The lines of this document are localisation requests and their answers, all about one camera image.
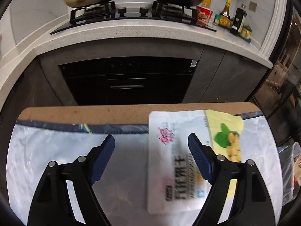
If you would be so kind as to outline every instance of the stove knob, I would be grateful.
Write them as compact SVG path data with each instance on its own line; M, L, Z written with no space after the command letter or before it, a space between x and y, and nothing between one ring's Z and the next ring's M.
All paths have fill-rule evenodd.
M125 17L124 14L126 13L126 7L120 7L117 9L117 13L120 14L120 17Z
M148 13L147 7L141 7L139 10L139 13L141 13L141 17L147 17L146 14Z

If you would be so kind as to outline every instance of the red noodle cup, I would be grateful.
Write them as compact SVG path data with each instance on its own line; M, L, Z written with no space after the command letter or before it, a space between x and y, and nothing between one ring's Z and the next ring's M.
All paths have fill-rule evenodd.
M200 7L200 6L197 6L197 10L198 10L198 20L201 20L202 22L208 24L213 14L213 11L208 8Z

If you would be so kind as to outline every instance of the countertop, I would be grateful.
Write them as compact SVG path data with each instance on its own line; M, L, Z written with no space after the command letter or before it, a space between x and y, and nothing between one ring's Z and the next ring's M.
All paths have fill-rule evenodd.
M20 114L18 119L63 124L148 124L148 115L152 111L193 111L207 109L225 112L232 115L260 111L260 109L256 105L250 102L163 105L63 106L27 108Z
M2 108L13 85L31 63L31 61L40 54L65 47L68 45L106 38L117 37L158 37L190 41L218 47L246 58L254 60L268 68L273 64L259 52L253 45L248 44L242 39L230 34L227 30L216 27L217 32L204 28L161 20L147 19L125 19L113 20L81 25L53 35L49 33L55 28L67 22L67 16L62 16L60 24L50 27L50 22L43 33L38 29L41 36L35 41L28 38L20 42L16 48L13 48L0 61L0 108Z

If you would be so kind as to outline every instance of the metal screw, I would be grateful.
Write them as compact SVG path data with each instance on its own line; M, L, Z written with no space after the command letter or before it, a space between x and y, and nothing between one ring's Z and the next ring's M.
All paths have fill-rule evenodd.
M249 164L250 166L254 166L254 165L255 165L255 162L254 162L253 160L251 160L251 159L248 160L247 162L248 162L248 164Z
M55 161L50 161L50 162L48 163L48 165L49 165L50 167L54 167L54 166L55 166Z
M219 161L224 161L225 160L225 157L223 155L217 155L216 158L219 160Z
M79 161L79 162L84 162L85 160L86 160L86 157L85 156L80 156L79 158L77 158L77 160Z

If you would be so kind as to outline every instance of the white stone countertop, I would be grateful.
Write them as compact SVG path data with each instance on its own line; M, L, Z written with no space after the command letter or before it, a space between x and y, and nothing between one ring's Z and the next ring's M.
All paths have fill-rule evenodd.
M214 26L214 29L217 30L217 32L214 32L177 22L123 19L81 25L50 35L49 33L55 28L48 30L32 43L26 43L26 48L22 52L13 49L1 59L0 109L21 73L36 56L60 47L90 40L117 37L158 37L185 40L218 47L254 60L267 68L271 69L273 67L268 58L253 45L218 26Z

